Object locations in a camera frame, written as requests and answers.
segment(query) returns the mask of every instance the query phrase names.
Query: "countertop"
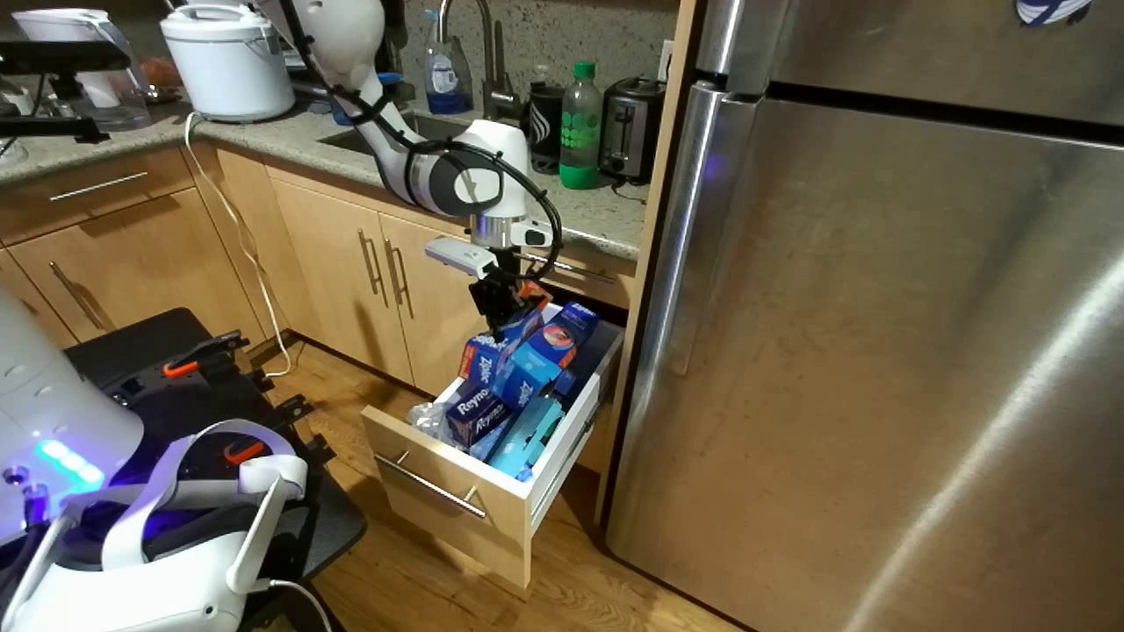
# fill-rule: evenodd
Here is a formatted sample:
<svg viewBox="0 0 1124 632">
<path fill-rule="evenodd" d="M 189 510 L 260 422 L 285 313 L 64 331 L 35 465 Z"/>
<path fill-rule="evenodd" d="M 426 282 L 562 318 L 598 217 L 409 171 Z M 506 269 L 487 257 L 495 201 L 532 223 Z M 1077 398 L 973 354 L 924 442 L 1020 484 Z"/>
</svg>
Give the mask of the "countertop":
<svg viewBox="0 0 1124 632">
<path fill-rule="evenodd" d="M 290 113 L 269 124 L 201 124 L 197 141 L 219 141 L 235 149 L 251 149 L 269 162 L 289 162 L 323 174 L 338 174 L 359 186 L 378 186 L 378 167 L 369 154 L 323 142 L 343 132 L 328 113 Z M 183 141 L 183 116 L 163 116 L 139 128 L 110 132 L 103 142 L 74 142 L 70 135 L 25 135 L 22 162 L 0 162 L 0 186 L 16 179 L 39 179 L 52 167 L 70 167 L 82 162 L 145 149 L 157 142 Z M 562 213 L 567 243 L 587 243 L 610 257 L 637 259 L 642 233 L 642 186 L 602 186 L 602 188 L 562 188 L 558 179 L 532 171 L 532 179 L 547 188 L 547 201 Z"/>
</svg>

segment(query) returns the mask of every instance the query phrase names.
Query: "white cable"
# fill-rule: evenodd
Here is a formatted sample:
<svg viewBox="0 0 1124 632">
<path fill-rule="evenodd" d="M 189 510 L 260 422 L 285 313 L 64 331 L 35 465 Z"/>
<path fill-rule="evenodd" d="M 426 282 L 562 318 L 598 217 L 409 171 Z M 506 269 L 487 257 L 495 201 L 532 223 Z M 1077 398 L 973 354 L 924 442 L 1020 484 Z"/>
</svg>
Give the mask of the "white cable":
<svg viewBox="0 0 1124 632">
<path fill-rule="evenodd" d="M 320 605 L 320 595 L 317 595 L 314 591 L 306 591 L 303 584 L 294 584 L 294 580 L 260 580 L 260 584 L 253 585 L 253 592 L 275 591 L 275 585 L 285 585 L 285 591 L 303 592 L 303 595 L 317 607 L 323 632 L 334 632 L 334 628 L 331 628 L 331 618 L 328 618 L 328 607 Z"/>
<path fill-rule="evenodd" d="M 275 331 L 275 339 L 279 339 L 279 352 L 285 359 L 285 367 L 280 373 L 266 373 L 269 378 L 280 378 L 290 373 L 290 354 L 289 354 L 289 344 L 285 344 L 285 333 L 280 333 L 280 317 L 279 317 L 279 303 L 275 303 L 275 288 L 269 288 L 269 277 L 266 277 L 266 267 L 260 264 L 260 252 L 253 244 L 253 233 L 245 223 L 245 217 L 238 213 L 238 207 L 225 196 L 225 188 L 210 179 L 210 171 L 201 164 L 197 159 L 197 147 L 194 147 L 194 132 L 197 132 L 197 113 L 189 113 L 183 119 L 183 147 L 185 147 L 185 159 L 194 164 L 194 171 L 210 186 L 210 192 L 219 196 L 225 217 L 238 227 L 238 249 L 242 257 L 251 259 L 253 274 L 255 274 L 255 291 L 260 291 L 260 303 L 266 304 L 266 318 L 269 318 L 269 331 Z"/>
</svg>

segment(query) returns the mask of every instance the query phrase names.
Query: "white drawer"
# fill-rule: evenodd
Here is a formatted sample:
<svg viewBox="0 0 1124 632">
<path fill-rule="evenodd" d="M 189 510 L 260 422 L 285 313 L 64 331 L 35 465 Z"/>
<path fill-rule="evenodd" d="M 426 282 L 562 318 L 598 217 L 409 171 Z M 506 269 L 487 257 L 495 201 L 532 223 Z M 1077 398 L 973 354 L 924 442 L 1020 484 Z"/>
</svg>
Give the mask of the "white drawer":
<svg viewBox="0 0 1124 632">
<path fill-rule="evenodd" d="M 532 585 L 533 529 L 590 440 L 598 408 L 606 400 L 617 347 L 623 327 L 598 324 L 590 337 L 598 367 L 558 422 L 532 480 L 515 480 L 402 416 L 365 408 L 362 416 L 369 422 L 391 510 L 468 561 Z"/>
</svg>

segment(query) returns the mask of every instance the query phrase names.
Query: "green bottle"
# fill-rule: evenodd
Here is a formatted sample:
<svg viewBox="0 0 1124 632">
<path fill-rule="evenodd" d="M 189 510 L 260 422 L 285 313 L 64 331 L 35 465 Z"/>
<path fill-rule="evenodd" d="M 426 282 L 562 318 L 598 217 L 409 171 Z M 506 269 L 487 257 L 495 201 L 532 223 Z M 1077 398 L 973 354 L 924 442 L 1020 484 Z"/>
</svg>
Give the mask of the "green bottle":
<svg viewBox="0 0 1124 632">
<path fill-rule="evenodd" d="M 595 64 L 574 64 L 574 89 L 562 98 L 562 154 L 558 174 L 567 188 L 595 188 L 602 147 L 602 90 L 595 83 Z"/>
</svg>

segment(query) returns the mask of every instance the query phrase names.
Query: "stainless steel refrigerator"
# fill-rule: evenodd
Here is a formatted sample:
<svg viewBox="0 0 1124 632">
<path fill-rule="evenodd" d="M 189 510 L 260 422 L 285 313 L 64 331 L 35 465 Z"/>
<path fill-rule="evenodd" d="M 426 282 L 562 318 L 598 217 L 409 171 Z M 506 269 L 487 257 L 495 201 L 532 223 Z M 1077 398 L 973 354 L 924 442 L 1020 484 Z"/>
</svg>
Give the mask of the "stainless steel refrigerator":
<svg viewBox="0 0 1124 632">
<path fill-rule="evenodd" d="M 606 549 L 766 632 L 1120 632 L 1124 2 L 700 30 Z"/>
</svg>

